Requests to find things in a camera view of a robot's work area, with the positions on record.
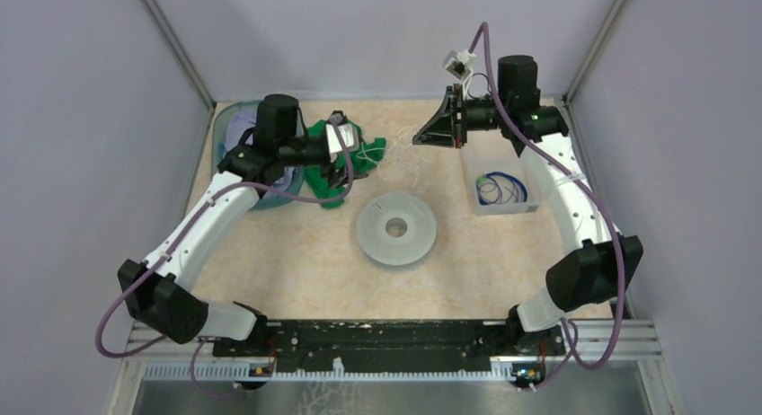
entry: lavender fabric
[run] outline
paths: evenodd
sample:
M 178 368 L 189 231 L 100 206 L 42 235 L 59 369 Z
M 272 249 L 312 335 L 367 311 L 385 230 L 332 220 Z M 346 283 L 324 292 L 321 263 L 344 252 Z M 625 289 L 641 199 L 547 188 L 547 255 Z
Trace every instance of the lavender fabric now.
M 256 126 L 257 124 L 257 110 L 243 110 L 233 115 L 230 122 L 227 124 L 227 132 L 225 133 L 225 151 L 229 152 L 233 147 L 238 144 L 241 139 L 241 135 L 245 130 Z M 249 138 L 246 144 L 251 144 L 252 139 Z M 283 177 L 272 183 L 272 187 L 284 191 L 291 184 L 291 179 L 294 177 L 294 168 L 286 167 L 286 171 L 283 172 Z M 275 194 L 267 192 L 262 199 L 272 198 Z

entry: gray wall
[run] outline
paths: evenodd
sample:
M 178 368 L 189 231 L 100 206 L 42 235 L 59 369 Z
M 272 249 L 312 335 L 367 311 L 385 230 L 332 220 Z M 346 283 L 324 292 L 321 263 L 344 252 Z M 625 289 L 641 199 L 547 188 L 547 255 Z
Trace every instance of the gray wall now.
M 206 121 L 138 0 L 0 0 L 0 413 L 105 410 L 96 324 L 182 213 Z
M 762 0 L 633 0 L 573 110 L 688 413 L 758 413 Z
M 217 101 L 441 96 L 442 69 L 489 21 L 494 56 L 527 53 L 566 91 L 613 0 L 158 0 Z M 477 65 L 483 70 L 482 59 Z M 484 81 L 474 85 L 485 89 Z

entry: table surface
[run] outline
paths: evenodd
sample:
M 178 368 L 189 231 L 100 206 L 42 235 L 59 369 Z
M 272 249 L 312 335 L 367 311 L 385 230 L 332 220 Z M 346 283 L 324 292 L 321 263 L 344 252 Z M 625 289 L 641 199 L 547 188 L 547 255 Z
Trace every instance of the table surface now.
M 561 238 L 546 204 L 535 213 L 473 214 L 457 150 L 402 146 L 439 105 L 428 100 L 301 102 L 308 126 L 332 110 L 344 110 L 368 142 L 386 137 L 388 159 L 355 183 L 341 207 L 292 202 L 246 213 L 209 259 L 194 294 L 237 301 L 280 319 L 505 318 L 513 305 L 543 286 L 545 272 L 563 256 Z M 225 106 L 218 104 L 217 113 Z M 401 132 L 404 137 L 395 141 Z M 491 135 L 489 147 L 513 153 L 499 133 L 484 134 Z M 210 180 L 210 139 L 211 130 L 191 204 Z M 475 146 L 470 137 L 468 146 Z M 405 272 L 371 263 L 355 235 L 359 211 L 391 191 L 415 193 L 437 219 L 430 256 Z M 306 183 L 301 194 L 314 196 Z M 573 316 L 610 318 L 611 311 L 595 305 Z

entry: round gray disc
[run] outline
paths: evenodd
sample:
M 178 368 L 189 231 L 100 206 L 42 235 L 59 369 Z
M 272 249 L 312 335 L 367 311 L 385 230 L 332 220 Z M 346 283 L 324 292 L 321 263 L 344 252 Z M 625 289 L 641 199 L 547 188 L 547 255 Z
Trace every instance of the round gray disc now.
M 359 245 L 382 264 L 403 266 L 420 260 L 437 239 L 437 220 L 409 193 L 387 193 L 368 203 L 357 222 Z

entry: green cloth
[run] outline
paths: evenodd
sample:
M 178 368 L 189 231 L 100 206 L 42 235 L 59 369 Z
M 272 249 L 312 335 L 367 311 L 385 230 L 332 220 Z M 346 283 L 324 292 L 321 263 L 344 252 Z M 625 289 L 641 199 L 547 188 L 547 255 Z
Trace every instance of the green cloth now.
M 357 131 L 358 135 L 360 137 L 360 148 L 355 150 L 354 152 L 350 152 L 350 159 L 352 161 L 352 168 L 355 170 L 355 173 L 358 172 L 369 172 L 370 170 L 376 168 L 375 162 L 380 162 L 381 159 L 384 158 L 384 151 L 386 148 L 386 138 L 376 138 L 372 143 L 366 143 L 362 139 L 362 129 L 356 125 L 354 122 L 350 121 L 352 126 L 354 126 Z M 317 123 L 315 123 L 314 126 L 309 128 L 307 132 L 309 133 L 310 137 L 317 137 L 320 134 L 323 133 L 325 130 L 325 120 L 320 120 Z M 365 156 L 367 156 L 370 159 L 373 159 L 373 161 L 369 161 L 368 159 L 365 159 Z M 343 168 L 344 167 L 344 155 L 339 154 L 338 162 L 336 163 L 337 168 Z M 307 182 L 307 185 L 312 189 L 312 192 L 315 193 L 315 196 L 318 198 L 330 198 L 335 197 L 336 195 L 339 195 L 340 193 L 344 192 L 343 186 L 336 188 L 336 189 L 330 189 L 328 187 L 328 181 L 320 176 L 320 169 L 319 168 L 305 168 L 305 181 Z M 336 208 L 344 203 L 343 199 L 339 199 L 338 201 L 330 202 L 328 204 L 321 204 L 323 208 Z

